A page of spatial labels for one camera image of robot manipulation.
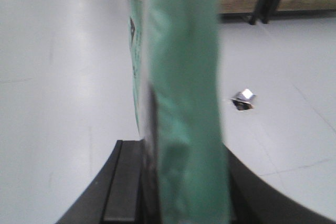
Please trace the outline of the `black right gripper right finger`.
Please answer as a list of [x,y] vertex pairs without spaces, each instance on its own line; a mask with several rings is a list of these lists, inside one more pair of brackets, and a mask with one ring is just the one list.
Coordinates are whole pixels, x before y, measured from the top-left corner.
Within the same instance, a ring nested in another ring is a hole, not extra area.
[[263,181],[231,150],[228,156],[231,223],[335,223],[295,202]]

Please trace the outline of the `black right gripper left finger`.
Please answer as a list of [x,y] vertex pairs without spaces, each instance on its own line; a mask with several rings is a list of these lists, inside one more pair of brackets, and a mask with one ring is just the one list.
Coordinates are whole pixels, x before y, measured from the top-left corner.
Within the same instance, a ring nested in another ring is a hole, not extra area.
[[118,140],[96,177],[58,223],[160,223],[156,144]]

